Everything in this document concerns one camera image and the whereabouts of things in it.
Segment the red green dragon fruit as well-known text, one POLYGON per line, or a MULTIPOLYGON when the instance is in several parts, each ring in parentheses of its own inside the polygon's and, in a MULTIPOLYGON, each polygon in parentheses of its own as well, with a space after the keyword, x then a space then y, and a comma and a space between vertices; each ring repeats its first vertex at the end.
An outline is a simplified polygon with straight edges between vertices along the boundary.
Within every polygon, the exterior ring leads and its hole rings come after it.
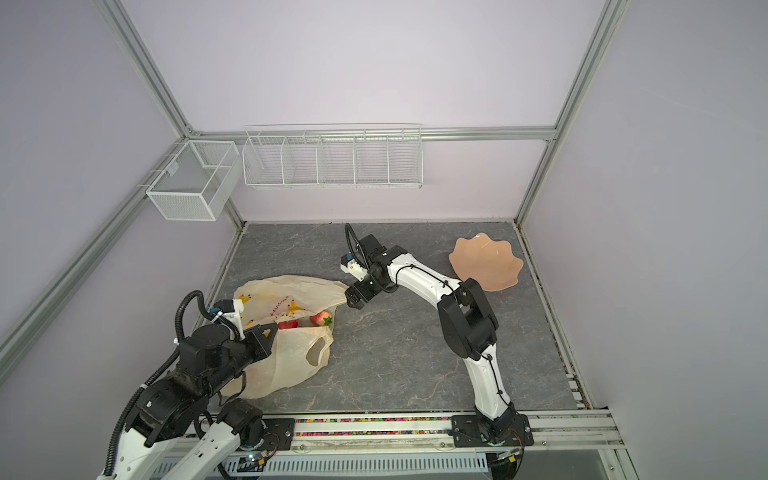
POLYGON ((298 327, 299 327, 298 320, 289 320, 289 321, 283 321, 278 323, 279 330, 289 330, 289 329, 295 329, 298 327))

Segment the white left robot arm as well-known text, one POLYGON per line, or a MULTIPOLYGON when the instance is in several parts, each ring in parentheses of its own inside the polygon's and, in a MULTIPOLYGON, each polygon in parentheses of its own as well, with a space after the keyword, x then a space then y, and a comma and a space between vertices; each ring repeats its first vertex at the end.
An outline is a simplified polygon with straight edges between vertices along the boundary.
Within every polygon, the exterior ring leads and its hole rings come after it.
MULTIPOLYGON (((104 479, 148 479, 188 428, 198 428, 209 401, 246 368, 267 359, 276 324, 240 331, 223 319, 190 336, 176 327, 178 346, 130 398, 111 434, 104 479)), ((231 398, 200 440, 169 473, 170 478, 204 479, 238 448, 260 447, 270 436, 262 411, 231 398)))

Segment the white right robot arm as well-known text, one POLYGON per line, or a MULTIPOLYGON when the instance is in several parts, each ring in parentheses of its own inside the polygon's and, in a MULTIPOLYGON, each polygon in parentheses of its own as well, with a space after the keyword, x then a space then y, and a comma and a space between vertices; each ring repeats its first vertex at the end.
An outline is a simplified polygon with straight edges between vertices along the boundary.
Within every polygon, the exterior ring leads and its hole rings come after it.
POLYGON ((505 390, 496 348, 499 322, 479 283, 442 275, 398 245, 381 245, 373 235, 358 238, 348 223, 344 235, 349 252, 340 268, 355 278, 345 291, 349 307, 361 309, 378 294, 402 287, 436 309, 443 338, 463 360, 474 393, 477 431, 458 436, 486 445, 533 445, 527 416, 505 390))

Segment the banana print plastic bag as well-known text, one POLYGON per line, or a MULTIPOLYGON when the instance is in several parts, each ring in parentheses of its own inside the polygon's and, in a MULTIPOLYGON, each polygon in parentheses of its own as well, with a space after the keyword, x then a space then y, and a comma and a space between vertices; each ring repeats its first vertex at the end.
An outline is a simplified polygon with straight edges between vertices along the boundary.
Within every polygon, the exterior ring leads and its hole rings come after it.
POLYGON ((221 394, 239 394, 246 399, 266 397, 296 386, 328 365, 334 342, 333 324, 315 326, 310 317, 327 310, 333 314, 346 303, 346 285, 316 277, 282 275, 253 280, 233 294, 244 304, 243 327, 298 320, 299 327, 279 330, 271 355, 245 368, 245 380, 235 379, 221 394))

